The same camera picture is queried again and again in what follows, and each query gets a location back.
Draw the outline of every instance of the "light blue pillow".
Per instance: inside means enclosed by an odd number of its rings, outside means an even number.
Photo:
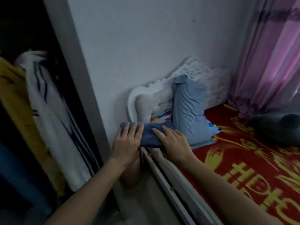
[[[207,87],[180,75],[173,85],[173,124],[182,132],[192,149],[213,144],[204,116]]]

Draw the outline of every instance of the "blue fabric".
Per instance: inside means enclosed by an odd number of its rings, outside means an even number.
[[[0,175],[37,211],[45,216],[51,213],[52,209],[45,196],[29,181],[30,174],[2,142],[0,142]]]
[[[167,121],[165,123],[137,123],[137,130],[139,129],[140,125],[144,124],[144,131],[143,136],[141,139],[141,147],[149,147],[149,148],[160,148],[162,147],[161,141],[157,138],[155,133],[152,131],[152,128],[158,129],[160,132],[164,133],[163,125],[167,128],[170,128],[172,130],[176,130],[176,128],[172,125],[171,122]],[[122,122],[120,127],[122,129],[122,132],[125,128],[126,122]],[[133,122],[130,123],[129,130],[132,128]]]
[[[175,128],[186,136],[192,149],[213,144],[204,116],[206,85],[180,75],[174,79],[172,89]]]

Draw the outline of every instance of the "finger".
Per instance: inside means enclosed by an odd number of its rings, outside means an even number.
[[[143,131],[144,131],[144,124],[141,124],[140,127],[139,127],[139,130],[137,131],[134,138],[140,141],[142,139],[142,136],[143,136]]]
[[[162,132],[160,132],[158,129],[153,128],[152,131],[155,133],[155,135],[158,137],[158,139],[160,139],[161,141],[163,141],[166,138],[166,135],[163,134]]]
[[[126,137],[128,135],[129,122],[126,123],[125,128],[122,133],[122,137]]]
[[[178,136],[178,134],[173,129],[171,129],[171,128],[168,128],[168,129],[171,131],[171,133],[173,134],[173,136]]]
[[[137,122],[135,121],[135,122],[133,123],[133,126],[132,126],[131,130],[129,131],[128,136],[134,137],[134,135],[135,135],[135,129],[136,129],[136,128],[137,128]]]
[[[117,134],[115,136],[115,139],[119,138],[120,136],[121,136],[121,128],[118,128],[118,131],[117,131]]]
[[[179,135],[179,136],[184,136],[181,132],[179,132],[178,130],[175,130],[175,132]]]
[[[173,135],[172,132],[171,132],[167,127],[165,127],[164,125],[163,125],[163,130],[165,131],[165,134],[166,134],[167,136]]]

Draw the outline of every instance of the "folded towel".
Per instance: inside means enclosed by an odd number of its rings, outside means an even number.
[[[160,132],[163,132],[163,133],[164,133],[163,125],[172,130],[176,130],[176,128],[173,126],[173,124],[169,121],[167,121],[165,123],[141,123],[141,122],[138,122],[136,132],[139,129],[141,124],[144,124],[144,126],[145,126],[144,131],[143,131],[143,136],[141,139],[141,147],[160,148],[163,146],[161,141],[158,139],[158,137],[152,131],[152,128],[156,128]],[[120,127],[122,129],[122,133],[125,128],[125,125],[126,125],[126,122],[122,122],[120,125]],[[130,123],[129,131],[132,128],[132,125],[133,125],[133,122]]]

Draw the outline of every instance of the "left hand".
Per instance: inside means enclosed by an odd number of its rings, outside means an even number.
[[[128,132],[128,122],[123,130],[122,135],[121,129],[118,130],[113,142],[112,155],[110,159],[117,160],[118,164],[123,166],[124,169],[132,164],[139,156],[138,149],[141,144],[144,125],[141,124],[139,130],[135,134],[136,128],[137,123],[134,122],[130,132]]]

